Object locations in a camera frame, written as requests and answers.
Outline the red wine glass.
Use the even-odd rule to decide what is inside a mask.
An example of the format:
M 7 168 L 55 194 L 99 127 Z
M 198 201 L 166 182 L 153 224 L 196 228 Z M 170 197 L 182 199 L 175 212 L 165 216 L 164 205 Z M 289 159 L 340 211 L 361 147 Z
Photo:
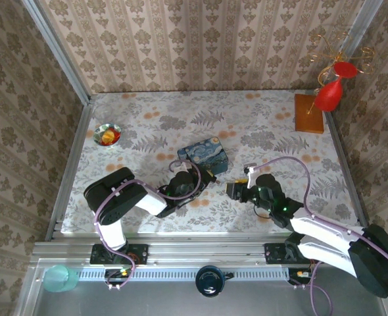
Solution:
M 338 106 L 343 95 L 342 79 L 354 78 L 358 74 L 358 69 L 349 62 L 336 62 L 333 69 L 337 78 L 326 84 L 314 100 L 314 106 L 325 112 L 331 112 Z

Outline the floral patterned table mat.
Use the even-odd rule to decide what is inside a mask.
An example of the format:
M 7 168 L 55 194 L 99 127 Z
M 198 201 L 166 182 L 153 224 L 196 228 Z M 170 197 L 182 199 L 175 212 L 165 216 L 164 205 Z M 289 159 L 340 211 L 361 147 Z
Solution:
M 297 132 L 294 92 L 155 92 L 107 93 L 93 100 L 61 232 L 93 232 L 93 213 L 84 190 L 122 167 L 157 188 L 169 182 L 169 163 L 177 150 L 218 137 L 228 156 L 228 170 L 194 201 L 164 219 L 141 209 L 123 219 L 126 233 L 157 232 L 277 232 L 269 219 L 260 219 L 249 203 L 226 195 L 228 182 L 244 177 L 248 163 L 275 176 L 286 196 L 305 201 L 309 209 L 345 224 L 358 218 L 329 130 Z M 102 124 L 121 127 L 112 146 L 95 143 Z

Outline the grey metal shelf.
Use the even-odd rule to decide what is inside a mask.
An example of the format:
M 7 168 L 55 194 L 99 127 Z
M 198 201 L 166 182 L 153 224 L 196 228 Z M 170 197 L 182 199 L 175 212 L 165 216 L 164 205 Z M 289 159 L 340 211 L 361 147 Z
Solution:
M 202 296 L 194 281 L 134 281 L 111 290 L 105 281 L 81 281 L 66 292 L 48 292 L 43 276 L 64 265 L 31 265 L 13 316 L 388 316 L 388 298 L 368 293 L 353 277 L 318 268 L 315 292 L 288 280 L 227 280 L 214 298 Z

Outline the dark blue mug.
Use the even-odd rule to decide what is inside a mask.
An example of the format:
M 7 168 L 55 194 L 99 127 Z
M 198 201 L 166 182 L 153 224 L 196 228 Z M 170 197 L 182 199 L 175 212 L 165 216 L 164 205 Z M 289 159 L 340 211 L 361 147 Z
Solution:
M 225 282 L 233 277 L 233 273 L 224 273 L 218 267 L 207 265 L 198 270 L 195 285 L 201 295 L 213 298 L 224 289 Z

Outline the long aluminium base rail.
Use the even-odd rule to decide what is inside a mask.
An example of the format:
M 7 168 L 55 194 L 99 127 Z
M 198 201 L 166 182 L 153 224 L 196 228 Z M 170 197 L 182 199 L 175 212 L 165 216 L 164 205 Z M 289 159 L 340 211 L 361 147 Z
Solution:
M 289 235 L 289 232 L 134 233 L 128 236 L 128 243 L 148 245 L 144 268 L 263 267 L 264 244 L 282 243 Z M 30 264 L 88 266 L 92 245 L 99 242 L 95 232 L 55 232 L 50 241 L 35 244 Z

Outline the aluminium frame corner post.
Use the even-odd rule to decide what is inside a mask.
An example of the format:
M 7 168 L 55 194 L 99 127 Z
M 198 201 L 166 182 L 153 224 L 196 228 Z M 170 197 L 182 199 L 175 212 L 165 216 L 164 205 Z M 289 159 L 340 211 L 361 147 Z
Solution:
M 61 43 L 52 23 L 47 14 L 39 4 L 38 0 L 22 0 L 25 8 L 35 22 L 38 30 L 41 32 L 43 39 L 49 46 L 54 57 L 59 63 L 62 71 L 65 73 L 76 95 L 84 106 L 87 106 L 90 101 L 90 94 L 86 90 L 84 83 L 80 79 L 78 71 L 74 67 L 71 58 L 68 56 L 64 45 Z
M 363 5 L 350 30 L 347 32 L 347 36 L 341 46 L 341 49 L 345 53 L 346 61 L 349 61 L 353 56 L 382 4 L 383 0 L 364 0 Z

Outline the orange wooden base block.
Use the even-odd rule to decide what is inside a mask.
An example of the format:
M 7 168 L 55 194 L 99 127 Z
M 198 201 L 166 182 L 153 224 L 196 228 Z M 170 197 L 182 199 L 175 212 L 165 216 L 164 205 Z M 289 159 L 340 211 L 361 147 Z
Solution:
M 295 130 L 315 134 L 324 133 L 322 111 L 315 107 L 315 95 L 295 94 Z

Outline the teal plastic cup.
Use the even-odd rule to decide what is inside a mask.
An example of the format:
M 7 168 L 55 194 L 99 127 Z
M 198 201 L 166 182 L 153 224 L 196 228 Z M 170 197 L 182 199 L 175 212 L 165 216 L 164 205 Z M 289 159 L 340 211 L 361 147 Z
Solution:
M 43 276 L 43 287 L 48 292 L 66 292 L 74 289 L 79 276 L 74 269 L 64 265 L 48 268 Z

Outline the aluminium side rail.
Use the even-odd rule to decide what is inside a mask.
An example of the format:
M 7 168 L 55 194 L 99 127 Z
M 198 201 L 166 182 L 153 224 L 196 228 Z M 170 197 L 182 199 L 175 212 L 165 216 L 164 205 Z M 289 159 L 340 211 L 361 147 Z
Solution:
M 351 197 L 352 206 L 353 206 L 354 211 L 356 213 L 356 216 L 358 218 L 358 222 L 362 226 L 367 226 L 368 225 L 367 215 L 364 212 L 362 205 L 361 205 L 361 202 L 359 200 L 359 195 L 358 195 L 358 192 L 357 192 L 356 187 L 354 185 L 354 181 L 352 179 L 352 174 L 350 172 L 349 165 L 347 163 L 347 158 L 346 158 L 345 152 L 343 150 L 343 146 L 341 143 L 341 139 L 339 137 L 339 133 L 336 129 L 335 121 L 334 121 L 333 116 L 330 112 L 324 113 L 324 116 L 325 116 L 326 123 L 327 123 L 327 126 L 329 128 L 331 138 L 333 140 L 333 144 L 334 144 L 334 147 L 335 147 L 338 159 L 339 159 L 339 164 L 340 164 L 342 171 L 343 171 L 343 176 L 345 178 L 345 184 L 348 188 L 349 195 Z
M 70 149 L 66 168 L 59 187 L 53 212 L 45 235 L 44 241 L 49 242 L 54 235 L 55 227 L 61 223 L 66 213 L 68 201 L 72 191 L 74 178 L 77 172 L 80 155 L 85 142 L 85 135 L 91 120 L 93 105 L 89 102 L 82 110 L 80 121 L 76 129 L 74 141 Z

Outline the small colourful glass dish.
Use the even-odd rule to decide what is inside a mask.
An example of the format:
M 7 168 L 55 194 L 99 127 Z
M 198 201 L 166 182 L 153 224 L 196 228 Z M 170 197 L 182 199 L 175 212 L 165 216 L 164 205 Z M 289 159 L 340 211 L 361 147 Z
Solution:
M 103 132 L 108 129 L 114 130 L 115 140 L 111 144 L 104 144 L 101 141 L 101 136 L 103 135 Z M 116 124 L 112 124 L 112 123 L 102 124 L 94 131 L 93 139 L 96 144 L 101 145 L 103 147 L 112 146 L 120 139 L 121 131 L 122 131 L 121 127 L 119 127 Z

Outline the starry night tin box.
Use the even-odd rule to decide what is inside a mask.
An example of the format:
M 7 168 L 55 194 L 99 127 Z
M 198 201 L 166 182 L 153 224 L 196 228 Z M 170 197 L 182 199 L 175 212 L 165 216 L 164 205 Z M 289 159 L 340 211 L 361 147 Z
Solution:
M 229 159 L 218 137 L 180 148 L 177 155 L 179 159 L 190 160 L 214 175 L 228 170 Z

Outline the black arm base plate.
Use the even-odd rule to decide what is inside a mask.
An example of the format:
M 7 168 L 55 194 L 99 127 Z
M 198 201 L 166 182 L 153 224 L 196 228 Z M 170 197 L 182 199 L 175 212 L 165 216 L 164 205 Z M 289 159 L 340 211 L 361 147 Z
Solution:
M 292 264 L 299 261 L 295 250 L 284 243 L 264 244 L 264 254 L 268 264 Z
M 149 247 L 147 244 L 130 244 L 126 248 L 126 255 L 131 257 L 136 265 L 147 263 Z M 108 251 L 102 244 L 94 244 L 89 260 L 91 265 L 125 265 L 130 262 L 121 255 Z

